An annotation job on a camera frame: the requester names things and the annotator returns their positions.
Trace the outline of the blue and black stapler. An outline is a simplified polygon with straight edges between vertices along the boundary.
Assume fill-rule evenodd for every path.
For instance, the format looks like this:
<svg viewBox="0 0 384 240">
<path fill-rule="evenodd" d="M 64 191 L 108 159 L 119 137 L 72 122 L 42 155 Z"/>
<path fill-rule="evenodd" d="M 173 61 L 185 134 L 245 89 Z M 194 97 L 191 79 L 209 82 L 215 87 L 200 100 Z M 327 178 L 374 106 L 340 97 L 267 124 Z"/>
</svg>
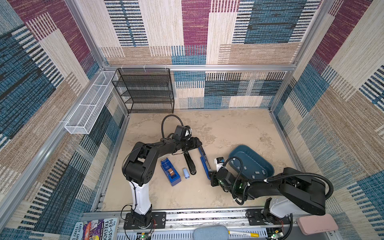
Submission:
<svg viewBox="0 0 384 240">
<path fill-rule="evenodd" d="M 211 180 L 212 169 L 211 169 L 211 167 L 209 165 L 209 161 L 208 161 L 207 155 L 206 155 L 206 153 L 205 153 L 205 151 L 204 151 L 202 146 L 198 147 L 198 150 L 199 150 L 199 152 L 201 154 L 201 161 L 202 161 L 202 164 L 203 164 L 206 176 L 207 176 L 208 180 Z"/>
</svg>

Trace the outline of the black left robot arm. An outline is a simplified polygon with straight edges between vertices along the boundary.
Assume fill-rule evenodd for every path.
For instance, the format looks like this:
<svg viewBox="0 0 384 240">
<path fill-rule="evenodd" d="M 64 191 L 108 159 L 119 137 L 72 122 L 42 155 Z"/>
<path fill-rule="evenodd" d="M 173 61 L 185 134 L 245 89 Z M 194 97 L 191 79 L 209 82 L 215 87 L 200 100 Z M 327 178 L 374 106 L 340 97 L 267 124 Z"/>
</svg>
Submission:
<svg viewBox="0 0 384 240">
<path fill-rule="evenodd" d="M 170 117 L 179 120 L 180 124 L 174 133 L 165 137 L 164 123 Z M 122 173 L 130 183 L 133 196 L 131 211 L 127 214 L 125 221 L 135 224 L 139 228 L 146 228 L 155 223 L 152 217 L 153 207 L 149 195 L 149 182 L 154 175 L 158 158 L 174 154 L 179 150 L 187 152 L 202 146 L 199 138 L 192 136 L 190 126 L 185 126 L 182 120 L 174 114 L 163 118 L 161 133 L 162 138 L 157 143 L 137 142 L 122 165 Z"/>
</svg>

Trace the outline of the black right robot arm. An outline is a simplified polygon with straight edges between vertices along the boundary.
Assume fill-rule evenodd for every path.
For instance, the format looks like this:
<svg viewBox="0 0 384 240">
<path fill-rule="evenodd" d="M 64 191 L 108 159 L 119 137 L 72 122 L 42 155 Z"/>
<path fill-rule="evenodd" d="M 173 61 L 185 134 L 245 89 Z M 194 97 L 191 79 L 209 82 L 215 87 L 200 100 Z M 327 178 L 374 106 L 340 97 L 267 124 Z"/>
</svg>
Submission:
<svg viewBox="0 0 384 240">
<path fill-rule="evenodd" d="M 334 193 L 334 186 L 326 177 L 287 167 L 276 176 L 247 179 L 242 175 L 244 168 L 239 157 L 220 158 L 219 168 L 209 172 L 211 185 L 230 193 L 240 206 L 248 200 L 267 197 L 262 211 L 264 222 L 273 223 L 300 211 L 325 215 L 326 200 Z"/>
</svg>

